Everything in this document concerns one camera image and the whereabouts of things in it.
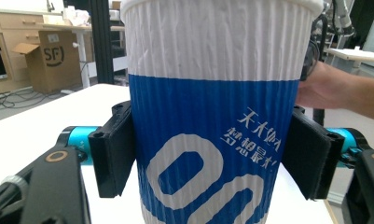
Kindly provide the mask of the wooden cabinet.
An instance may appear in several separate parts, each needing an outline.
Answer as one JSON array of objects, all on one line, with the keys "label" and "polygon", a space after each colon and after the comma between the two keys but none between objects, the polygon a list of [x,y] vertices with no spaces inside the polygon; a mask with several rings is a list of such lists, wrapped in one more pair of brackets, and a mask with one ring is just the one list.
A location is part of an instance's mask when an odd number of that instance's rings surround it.
[{"label": "wooden cabinet", "polygon": [[0,78],[0,93],[30,85],[25,56],[12,50],[20,43],[39,45],[39,32],[60,33],[61,30],[47,27],[43,15],[0,12],[0,56],[6,69],[6,76]]}]

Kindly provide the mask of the blue and white paper cup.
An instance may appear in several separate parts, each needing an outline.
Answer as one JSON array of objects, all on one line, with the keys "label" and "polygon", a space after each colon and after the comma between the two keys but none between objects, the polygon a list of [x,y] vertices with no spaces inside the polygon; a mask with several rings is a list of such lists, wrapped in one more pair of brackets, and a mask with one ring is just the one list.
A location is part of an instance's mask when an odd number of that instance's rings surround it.
[{"label": "blue and white paper cup", "polygon": [[264,224],[323,0],[124,0],[145,224]]}]

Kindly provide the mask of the white foam mat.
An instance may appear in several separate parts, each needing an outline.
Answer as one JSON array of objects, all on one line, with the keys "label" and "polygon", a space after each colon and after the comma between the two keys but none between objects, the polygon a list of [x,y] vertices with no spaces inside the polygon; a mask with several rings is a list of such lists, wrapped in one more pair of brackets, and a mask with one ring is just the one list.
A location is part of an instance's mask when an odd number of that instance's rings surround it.
[{"label": "white foam mat", "polygon": [[[102,126],[129,89],[97,84],[0,120],[0,183],[53,147],[68,126]],[[94,170],[82,168],[92,224],[143,224],[137,170],[115,199],[98,194]],[[286,169],[278,170],[266,224],[338,224],[326,200],[307,201]]]}]

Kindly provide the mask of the white platform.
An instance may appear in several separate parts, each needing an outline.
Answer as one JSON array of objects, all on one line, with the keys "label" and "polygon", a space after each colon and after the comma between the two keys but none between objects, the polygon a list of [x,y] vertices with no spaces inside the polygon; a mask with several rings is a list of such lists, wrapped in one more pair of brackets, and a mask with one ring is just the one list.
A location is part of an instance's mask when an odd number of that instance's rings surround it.
[{"label": "white platform", "polygon": [[326,52],[334,58],[338,57],[346,61],[374,63],[374,52],[371,51],[363,51],[361,49],[327,49]]}]

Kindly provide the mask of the cardboard box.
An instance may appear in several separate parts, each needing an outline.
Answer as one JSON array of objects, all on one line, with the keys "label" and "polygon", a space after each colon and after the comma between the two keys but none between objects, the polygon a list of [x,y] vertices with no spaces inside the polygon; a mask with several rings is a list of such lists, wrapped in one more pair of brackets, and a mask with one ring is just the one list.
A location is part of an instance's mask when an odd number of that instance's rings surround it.
[{"label": "cardboard box", "polygon": [[78,49],[71,31],[38,32],[38,43],[20,42],[12,51],[24,56],[33,89],[53,93],[82,84]]}]

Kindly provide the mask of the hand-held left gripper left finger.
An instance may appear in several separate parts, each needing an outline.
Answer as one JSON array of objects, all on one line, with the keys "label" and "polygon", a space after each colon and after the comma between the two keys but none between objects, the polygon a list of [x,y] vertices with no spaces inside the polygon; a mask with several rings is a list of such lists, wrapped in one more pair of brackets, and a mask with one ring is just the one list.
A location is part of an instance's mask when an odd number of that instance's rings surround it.
[{"label": "hand-held left gripper left finger", "polygon": [[121,196],[135,161],[135,138],[130,101],[113,105],[103,126],[69,126],[57,142],[81,153],[81,163],[92,165],[101,198]]}]

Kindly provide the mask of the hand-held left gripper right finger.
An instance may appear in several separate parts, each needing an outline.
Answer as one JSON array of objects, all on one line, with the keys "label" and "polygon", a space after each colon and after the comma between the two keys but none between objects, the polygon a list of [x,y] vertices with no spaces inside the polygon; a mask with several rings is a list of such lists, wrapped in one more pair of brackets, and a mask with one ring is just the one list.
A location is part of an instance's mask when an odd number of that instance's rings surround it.
[{"label": "hand-held left gripper right finger", "polygon": [[306,200],[325,199],[337,167],[355,167],[367,139],[353,128],[326,128],[295,105],[282,164]]}]

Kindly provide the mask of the black metal frame post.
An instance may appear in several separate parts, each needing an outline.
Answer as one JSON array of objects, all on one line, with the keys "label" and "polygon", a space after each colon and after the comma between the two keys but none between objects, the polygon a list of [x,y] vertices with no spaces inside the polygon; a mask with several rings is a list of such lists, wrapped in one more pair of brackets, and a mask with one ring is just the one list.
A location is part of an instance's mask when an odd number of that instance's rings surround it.
[{"label": "black metal frame post", "polygon": [[113,84],[114,70],[108,0],[90,0],[90,18],[99,83]]}]

